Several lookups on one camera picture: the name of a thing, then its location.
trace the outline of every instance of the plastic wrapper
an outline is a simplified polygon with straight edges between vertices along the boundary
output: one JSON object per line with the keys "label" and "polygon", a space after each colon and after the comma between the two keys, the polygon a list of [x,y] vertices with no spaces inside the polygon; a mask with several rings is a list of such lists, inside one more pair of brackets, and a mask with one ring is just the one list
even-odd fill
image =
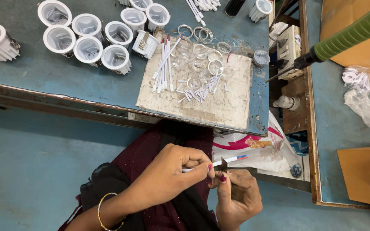
{"label": "plastic wrapper", "polygon": [[362,117],[363,122],[370,127],[370,99],[360,88],[351,88],[345,95],[345,104]]}
{"label": "plastic wrapper", "polygon": [[262,170],[289,171],[298,163],[296,153],[275,117],[269,112],[268,137],[234,133],[215,137],[212,161],[248,155],[247,159],[229,162],[230,167],[253,167]]}
{"label": "plastic wrapper", "polygon": [[345,92],[345,104],[362,117],[363,122],[370,127],[370,67],[349,66],[342,73]]}

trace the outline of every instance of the gold bangle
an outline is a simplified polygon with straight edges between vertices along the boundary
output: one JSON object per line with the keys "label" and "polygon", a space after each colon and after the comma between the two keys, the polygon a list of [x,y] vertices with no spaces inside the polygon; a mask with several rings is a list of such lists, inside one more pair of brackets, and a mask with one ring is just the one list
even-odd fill
{"label": "gold bangle", "polygon": [[119,226],[119,228],[117,228],[116,230],[107,229],[107,228],[102,224],[102,221],[101,221],[101,218],[100,218],[100,208],[101,208],[102,201],[104,200],[104,198],[105,198],[106,196],[108,196],[108,195],[110,195],[110,194],[117,195],[115,192],[110,192],[110,193],[106,194],[104,197],[102,197],[102,199],[101,199],[100,203],[98,204],[98,220],[100,220],[100,225],[101,225],[101,227],[102,227],[102,228],[104,228],[106,231],[118,231],[118,230],[122,227],[122,225],[124,224],[124,220],[125,220],[125,218],[122,220],[121,225],[120,225],[120,226]]}

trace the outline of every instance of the cardboard box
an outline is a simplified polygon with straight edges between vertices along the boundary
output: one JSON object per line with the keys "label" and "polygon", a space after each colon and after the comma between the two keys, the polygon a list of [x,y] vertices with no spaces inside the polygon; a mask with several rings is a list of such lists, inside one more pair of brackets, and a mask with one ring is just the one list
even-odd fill
{"label": "cardboard box", "polygon": [[349,199],[370,204],[370,147],[337,150]]}
{"label": "cardboard box", "polygon": [[[346,28],[370,11],[370,0],[323,0],[321,41]],[[342,65],[370,67],[370,39],[331,58]]]}

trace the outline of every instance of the black cylindrical heat sink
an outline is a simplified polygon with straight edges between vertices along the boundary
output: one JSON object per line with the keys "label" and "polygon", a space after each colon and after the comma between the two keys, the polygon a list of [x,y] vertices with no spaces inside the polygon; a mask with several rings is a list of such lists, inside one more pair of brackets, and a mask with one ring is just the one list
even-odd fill
{"label": "black cylindrical heat sink", "polygon": [[229,17],[235,17],[246,0],[230,0],[225,7],[225,13]]}

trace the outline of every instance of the green drill handle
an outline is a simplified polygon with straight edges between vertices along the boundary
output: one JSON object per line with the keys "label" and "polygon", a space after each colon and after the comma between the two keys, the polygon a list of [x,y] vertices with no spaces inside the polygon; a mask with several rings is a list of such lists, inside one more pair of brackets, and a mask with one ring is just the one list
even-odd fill
{"label": "green drill handle", "polygon": [[302,70],[314,62],[324,62],[367,39],[370,39],[370,11],[347,28],[315,44],[309,53],[295,59],[294,66]]}

